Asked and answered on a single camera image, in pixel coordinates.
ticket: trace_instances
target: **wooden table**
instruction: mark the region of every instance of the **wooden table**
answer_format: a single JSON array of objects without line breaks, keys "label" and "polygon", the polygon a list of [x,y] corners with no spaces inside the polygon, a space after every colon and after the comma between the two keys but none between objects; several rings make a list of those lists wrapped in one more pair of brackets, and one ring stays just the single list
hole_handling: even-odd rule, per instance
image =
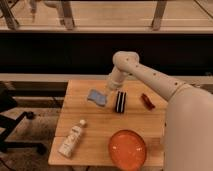
[{"label": "wooden table", "polygon": [[[114,112],[117,92],[108,96],[105,107],[88,101],[91,89],[105,90],[105,80],[69,81],[63,108],[53,140],[50,165],[113,166],[108,154],[109,138],[117,131],[130,129],[141,135],[147,146],[144,166],[163,166],[164,114],[167,102],[139,81],[125,81],[121,91],[127,92],[125,113]],[[156,108],[148,110],[140,100],[141,93],[148,95]],[[58,148],[71,127],[80,119],[87,121],[85,134],[71,158],[63,157]]]}]

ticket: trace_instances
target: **orange bowl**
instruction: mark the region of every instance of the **orange bowl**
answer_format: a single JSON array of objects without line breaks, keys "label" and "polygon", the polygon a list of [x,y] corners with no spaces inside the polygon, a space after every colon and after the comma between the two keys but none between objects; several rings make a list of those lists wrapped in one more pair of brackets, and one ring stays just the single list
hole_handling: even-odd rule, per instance
[{"label": "orange bowl", "polygon": [[145,142],[131,130],[116,132],[110,138],[108,150],[112,162],[123,171],[137,171],[146,160]]}]

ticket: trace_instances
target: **bottle cap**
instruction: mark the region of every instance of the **bottle cap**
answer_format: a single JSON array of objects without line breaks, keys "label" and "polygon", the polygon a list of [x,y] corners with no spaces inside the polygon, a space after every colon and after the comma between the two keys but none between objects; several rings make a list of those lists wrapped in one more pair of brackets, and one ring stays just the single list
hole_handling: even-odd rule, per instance
[{"label": "bottle cap", "polygon": [[86,125],[86,121],[84,119],[81,119],[79,122],[82,126]]}]

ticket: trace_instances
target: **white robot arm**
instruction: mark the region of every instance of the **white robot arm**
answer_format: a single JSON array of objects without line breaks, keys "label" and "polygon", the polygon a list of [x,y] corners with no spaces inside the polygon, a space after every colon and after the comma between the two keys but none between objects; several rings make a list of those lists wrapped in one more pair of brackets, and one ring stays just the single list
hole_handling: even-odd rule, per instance
[{"label": "white robot arm", "polygon": [[212,171],[213,95],[140,64],[135,52],[117,52],[113,63],[108,89],[132,74],[168,101],[164,171]]}]

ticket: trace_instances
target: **blue cloth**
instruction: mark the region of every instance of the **blue cloth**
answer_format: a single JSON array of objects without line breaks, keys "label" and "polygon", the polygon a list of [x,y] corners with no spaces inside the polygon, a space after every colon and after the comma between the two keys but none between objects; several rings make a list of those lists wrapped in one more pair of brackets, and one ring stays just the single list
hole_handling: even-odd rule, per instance
[{"label": "blue cloth", "polygon": [[98,106],[105,106],[107,103],[106,95],[101,94],[97,90],[91,89],[87,100],[95,102]]}]

